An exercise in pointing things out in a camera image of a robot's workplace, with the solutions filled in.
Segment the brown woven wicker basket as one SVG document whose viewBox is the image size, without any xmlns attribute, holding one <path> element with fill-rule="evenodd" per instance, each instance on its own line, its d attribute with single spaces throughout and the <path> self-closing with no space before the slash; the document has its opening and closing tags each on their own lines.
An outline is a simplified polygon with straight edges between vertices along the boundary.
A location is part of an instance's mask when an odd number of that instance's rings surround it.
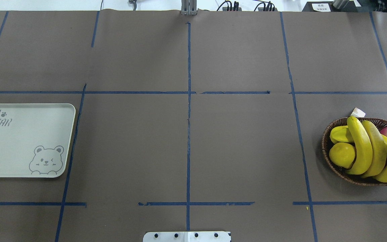
<svg viewBox="0 0 387 242">
<path fill-rule="evenodd" d="M 334 146 L 330 139 L 331 130 L 338 126 L 347 125 L 347 117 L 342 117 L 332 121 L 324 130 L 321 137 L 321 154 L 323 155 L 324 162 L 329 168 L 341 179 L 358 186 L 387 186 L 387 183 L 379 182 L 373 178 L 361 178 L 360 175 L 350 175 L 346 173 L 346 168 L 334 164 L 329 158 L 329 151 Z"/>
</svg>

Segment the paper price tag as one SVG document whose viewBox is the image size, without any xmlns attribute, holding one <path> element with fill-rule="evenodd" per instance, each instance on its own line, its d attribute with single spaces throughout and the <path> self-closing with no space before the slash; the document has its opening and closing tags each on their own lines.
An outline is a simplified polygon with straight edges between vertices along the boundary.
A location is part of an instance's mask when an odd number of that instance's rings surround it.
<svg viewBox="0 0 387 242">
<path fill-rule="evenodd" d="M 361 109 L 354 108 L 350 115 L 354 116 L 356 118 L 364 118 L 366 116 L 366 113 L 364 111 L 362 111 Z"/>
</svg>

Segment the yellow starfruit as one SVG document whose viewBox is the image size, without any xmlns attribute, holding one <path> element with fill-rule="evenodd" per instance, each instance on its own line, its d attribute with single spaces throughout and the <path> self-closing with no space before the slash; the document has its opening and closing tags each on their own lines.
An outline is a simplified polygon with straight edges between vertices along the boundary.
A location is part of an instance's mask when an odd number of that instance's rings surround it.
<svg viewBox="0 0 387 242">
<path fill-rule="evenodd" d="M 354 143 L 354 139 L 347 125 L 337 126 L 333 128 L 330 132 L 329 138 L 333 142 L 333 144 L 337 144 L 340 142 L 349 144 Z"/>
</svg>

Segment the yellow lemon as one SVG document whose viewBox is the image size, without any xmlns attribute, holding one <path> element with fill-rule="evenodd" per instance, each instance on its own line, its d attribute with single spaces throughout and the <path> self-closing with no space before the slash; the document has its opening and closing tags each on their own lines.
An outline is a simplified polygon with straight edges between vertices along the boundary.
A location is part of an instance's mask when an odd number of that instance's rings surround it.
<svg viewBox="0 0 387 242">
<path fill-rule="evenodd" d="M 356 159 L 356 149 L 351 144 L 337 143 L 329 151 L 330 160 L 346 169 L 351 169 Z"/>
</svg>

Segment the white rectangular bear tray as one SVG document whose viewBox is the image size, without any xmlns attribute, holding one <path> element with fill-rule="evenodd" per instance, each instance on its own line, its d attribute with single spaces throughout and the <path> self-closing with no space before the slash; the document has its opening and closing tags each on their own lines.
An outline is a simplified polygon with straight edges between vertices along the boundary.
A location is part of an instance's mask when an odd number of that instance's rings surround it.
<svg viewBox="0 0 387 242">
<path fill-rule="evenodd" d="M 62 175 L 75 116 L 70 103 L 0 103 L 0 177 Z"/>
</svg>

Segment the aluminium frame post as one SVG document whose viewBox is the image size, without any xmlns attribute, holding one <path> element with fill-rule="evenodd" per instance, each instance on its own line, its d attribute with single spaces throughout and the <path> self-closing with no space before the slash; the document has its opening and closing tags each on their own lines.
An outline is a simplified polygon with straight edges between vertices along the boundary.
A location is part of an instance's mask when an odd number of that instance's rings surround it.
<svg viewBox="0 0 387 242">
<path fill-rule="evenodd" d="M 194 16 L 198 14 L 197 0 L 181 0 L 181 15 Z"/>
</svg>

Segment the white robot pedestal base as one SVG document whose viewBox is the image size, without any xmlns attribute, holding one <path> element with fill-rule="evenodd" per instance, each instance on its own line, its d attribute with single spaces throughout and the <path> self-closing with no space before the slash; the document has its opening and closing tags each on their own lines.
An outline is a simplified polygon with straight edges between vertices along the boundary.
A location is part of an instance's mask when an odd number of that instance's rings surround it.
<svg viewBox="0 0 387 242">
<path fill-rule="evenodd" d="M 143 242 L 231 242 L 226 231 L 147 232 Z"/>
</svg>

